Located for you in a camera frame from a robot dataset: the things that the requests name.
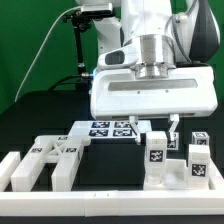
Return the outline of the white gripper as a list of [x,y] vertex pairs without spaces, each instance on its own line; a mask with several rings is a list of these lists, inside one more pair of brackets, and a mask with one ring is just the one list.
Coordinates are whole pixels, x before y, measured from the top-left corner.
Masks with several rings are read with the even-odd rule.
[[91,114],[96,119],[129,118],[129,124],[141,144],[138,118],[166,118],[169,115],[169,140],[181,117],[211,115],[218,102],[209,66],[172,68],[166,78],[139,79],[133,69],[137,49],[126,46],[98,58],[99,72],[91,92]]

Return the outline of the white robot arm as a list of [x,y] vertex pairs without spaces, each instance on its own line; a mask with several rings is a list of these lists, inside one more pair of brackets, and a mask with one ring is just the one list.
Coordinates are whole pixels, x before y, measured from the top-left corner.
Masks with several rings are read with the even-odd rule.
[[181,117],[213,113],[213,69],[204,63],[219,47],[219,28],[207,0],[185,1],[187,10],[173,14],[170,0],[76,0],[98,32],[95,119],[127,119],[141,142],[141,119],[167,118],[172,139]]

